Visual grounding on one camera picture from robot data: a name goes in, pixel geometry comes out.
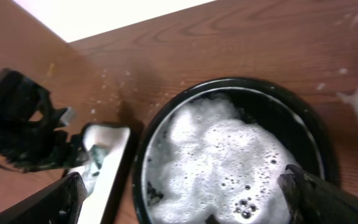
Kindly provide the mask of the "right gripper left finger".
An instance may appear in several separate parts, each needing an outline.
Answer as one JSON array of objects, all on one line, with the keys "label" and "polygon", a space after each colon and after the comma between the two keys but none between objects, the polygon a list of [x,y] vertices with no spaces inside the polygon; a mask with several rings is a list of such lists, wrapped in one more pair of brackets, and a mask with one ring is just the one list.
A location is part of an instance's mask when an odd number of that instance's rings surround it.
[{"label": "right gripper left finger", "polygon": [[70,173],[0,213],[0,224],[77,224],[87,197],[81,175]]}]

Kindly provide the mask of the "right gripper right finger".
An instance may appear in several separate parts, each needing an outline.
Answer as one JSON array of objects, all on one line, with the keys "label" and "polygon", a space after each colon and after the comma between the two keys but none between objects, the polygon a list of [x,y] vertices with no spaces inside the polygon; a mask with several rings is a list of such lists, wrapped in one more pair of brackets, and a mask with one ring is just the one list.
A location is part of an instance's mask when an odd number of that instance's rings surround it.
[{"label": "right gripper right finger", "polygon": [[279,176],[291,223],[358,224],[358,197],[289,164]]}]

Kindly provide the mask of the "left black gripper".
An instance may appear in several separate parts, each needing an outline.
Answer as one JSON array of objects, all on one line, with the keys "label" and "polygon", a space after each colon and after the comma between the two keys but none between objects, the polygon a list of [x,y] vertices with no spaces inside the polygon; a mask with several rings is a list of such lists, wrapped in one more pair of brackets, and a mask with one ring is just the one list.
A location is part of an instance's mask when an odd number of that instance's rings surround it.
[{"label": "left black gripper", "polygon": [[89,160],[82,136],[74,134],[69,141],[67,137],[68,133],[55,131],[44,142],[14,151],[7,159],[23,173],[82,166]]}]

